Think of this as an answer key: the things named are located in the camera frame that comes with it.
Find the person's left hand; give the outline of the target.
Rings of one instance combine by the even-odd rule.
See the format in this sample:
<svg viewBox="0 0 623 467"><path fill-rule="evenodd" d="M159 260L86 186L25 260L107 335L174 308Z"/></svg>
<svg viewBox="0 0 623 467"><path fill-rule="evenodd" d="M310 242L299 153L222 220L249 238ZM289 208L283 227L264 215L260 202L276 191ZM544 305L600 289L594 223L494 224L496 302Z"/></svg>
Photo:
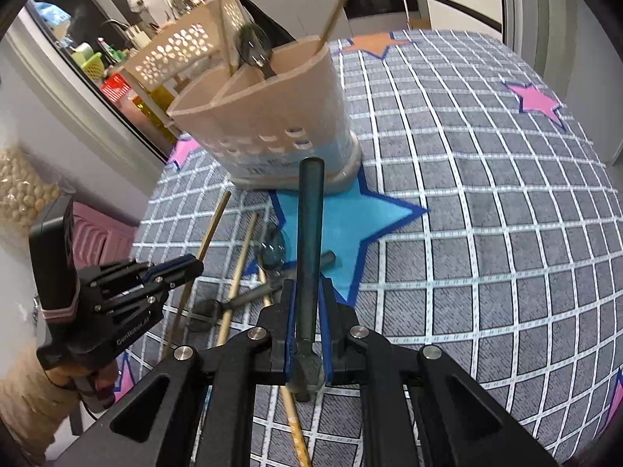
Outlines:
<svg viewBox="0 0 623 467"><path fill-rule="evenodd" d="M42 466L62 422L78 406L75 379L95 377L95 388L112 389L116 362L94 372L79 365L43 369L30 342L1 378L1 464Z"/></svg>

